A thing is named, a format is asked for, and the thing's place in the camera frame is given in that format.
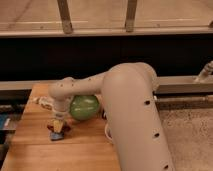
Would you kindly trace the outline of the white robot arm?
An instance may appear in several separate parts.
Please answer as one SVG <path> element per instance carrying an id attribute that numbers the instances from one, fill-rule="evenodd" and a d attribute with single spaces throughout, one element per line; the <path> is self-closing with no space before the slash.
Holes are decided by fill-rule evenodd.
<path id="1" fill-rule="evenodd" d="M 100 94 L 121 171 L 175 171 L 153 92 L 157 74 L 148 64 L 122 63 L 85 79 L 53 83 L 57 118 L 68 111 L 75 95 Z"/>

